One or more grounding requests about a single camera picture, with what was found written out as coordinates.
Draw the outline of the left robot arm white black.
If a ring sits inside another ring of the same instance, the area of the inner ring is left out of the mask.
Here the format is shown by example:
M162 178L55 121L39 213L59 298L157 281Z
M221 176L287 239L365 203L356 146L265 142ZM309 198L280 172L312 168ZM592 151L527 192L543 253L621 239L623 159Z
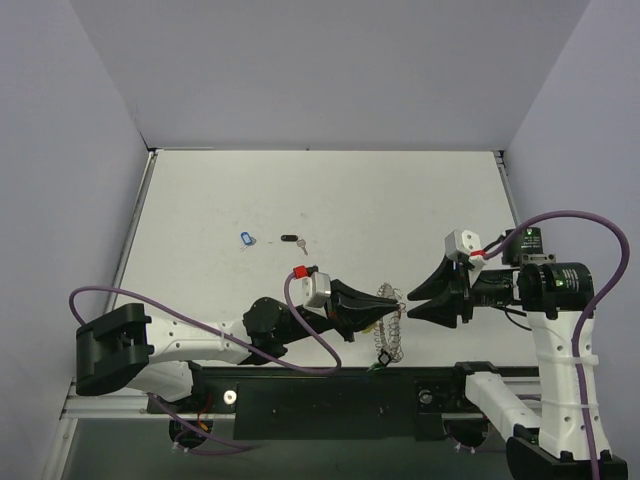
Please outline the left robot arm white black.
M76 331L76 392L101 396L122 388L155 394L181 410L200 408L206 388L197 371L202 361L236 366L274 363L311 375L331 375L342 366L337 351L322 338L337 332L344 341L399 311L399 302L357 291L318 272L303 277L305 300L261 297L238 320L205 323L153 299L129 292L130 302ZM288 345L315 339L334 359L330 367L303 367L285 361Z

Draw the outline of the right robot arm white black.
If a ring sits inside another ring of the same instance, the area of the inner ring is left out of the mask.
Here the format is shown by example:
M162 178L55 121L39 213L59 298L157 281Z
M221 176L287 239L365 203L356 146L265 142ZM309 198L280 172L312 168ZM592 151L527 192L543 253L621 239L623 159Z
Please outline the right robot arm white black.
M628 465L611 451L597 402L594 318L586 310L595 297L591 272L545 254L536 227L512 237L503 269L491 270L479 236L452 231L438 269L409 293L418 305L408 315L456 328L477 308L519 307L533 336L540 407L527 406L489 362L457 363L448 400L477 407L498 431L515 479L626 479Z

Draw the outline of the metal keyring disc with rings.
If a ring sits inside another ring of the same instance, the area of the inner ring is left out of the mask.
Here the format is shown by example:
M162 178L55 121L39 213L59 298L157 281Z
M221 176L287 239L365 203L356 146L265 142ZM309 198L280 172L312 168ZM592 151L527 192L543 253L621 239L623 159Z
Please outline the metal keyring disc with rings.
M382 298L395 300L397 308L399 304L402 304L405 310L405 304L402 301L402 295L397 288L394 288L390 283L383 283L378 289L377 295ZM378 320L375 324L374 345L379 356L381 351L388 352L393 361L391 363L399 363L404 358L404 352L401 343L401 318L398 315L397 309L384 316L381 320Z

